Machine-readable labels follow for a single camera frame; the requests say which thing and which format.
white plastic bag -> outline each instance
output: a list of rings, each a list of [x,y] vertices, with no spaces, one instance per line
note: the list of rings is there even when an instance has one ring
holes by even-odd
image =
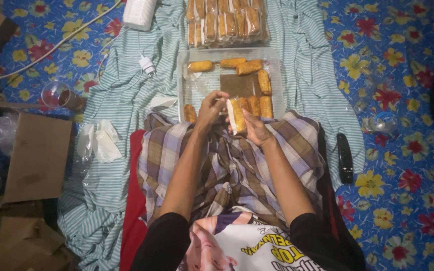
[[[11,156],[13,151],[17,126],[17,113],[4,113],[0,117],[0,150],[7,156]]]

plastic cup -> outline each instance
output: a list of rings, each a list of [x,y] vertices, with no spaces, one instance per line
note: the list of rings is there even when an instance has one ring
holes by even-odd
[[[61,81],[51,81],[46,84],[41,91],[41,100],[50,108],[64,107],[80,110],[84,104],[83,98]]]

plaid sarong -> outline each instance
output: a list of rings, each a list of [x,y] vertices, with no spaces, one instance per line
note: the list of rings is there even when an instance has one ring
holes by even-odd
[[[264,122],[320,212],[321,195],[316,182],[323,175],[324,160],[318,152],[318,122],[295,111],[286,113],[281,121],[266,119]],[[215,124],[207,145],[203,145],[202,170],[190,222],[219,215],[232,206],[244,206],[271,225],[287,229],[262,150],[242,137],[229,134],[227,126],[223,121]],[[148,132],[138,162],[138,180],[147,198],[146,219],[150,224],[158,217],[170,177],[193,125],[178,123],[151,110],[145,129]]]

plastic water bottle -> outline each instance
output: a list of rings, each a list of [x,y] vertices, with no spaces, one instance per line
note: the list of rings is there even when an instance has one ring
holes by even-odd
[[[369,132],[390,133],[398,128],[398,122],[393,113],[381,112],[376,117],[364,120],[363,127]]]

striped cloth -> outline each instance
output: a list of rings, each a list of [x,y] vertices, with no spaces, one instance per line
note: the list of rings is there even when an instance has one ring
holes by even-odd
[[[193,125],[150,112],[138,160],[138,181],[147,198],[147,223],[159,216],[168,183],[178,158],[187,145]],[[288,229],[277,202],[264,153],[255,144],[227,132],[224,121],[213,126],[202,148],[197,193],[190,221],[220,215],[232,206],[243,206],[269,224]],[[317,212],[321,195],[317,180],[324,173],[324,159],[318,151],[319,124],[291,110],[281,121],[266,121],[301,179]]]
[[[316,0],[267,0],[267,6],[271,40],[266,46],[279,52],[287,109],[321,122],[327,135],[329,169],[337,188],[335,134],[343,132],[348,137],[355,171],[363,169],[365,150],[358,120],[347,113],[349,103],[336,86],[321,10]],[[72,176],[63,185],[58,225],[67,246],[82,258],[80,267],[85,270],[96,266],[100,270],[118,268],[130,171],[128,138],[131,132],[143,128],[154,96],[177,95],[176,59],[178,51],[187,49],[184,14],[183,1],[159,1],[151,31],[137,34],[130,30],[112,45],[111,56],[133,57],[109,59],[101,83],[90,90],[83,121],[111,120],[120,135],[116,145],[122,157],[107,164],[94,160],[89,169],[76,161]],[[129,90],[109,92],[114,86],[120,86],[117,90],[127,88],[138,79],[140,67],[135,58],[140,58],[139,51],[153,60],[157,77],[142,75]],[[163,113],[174,119],[178,116],[177,108]]]

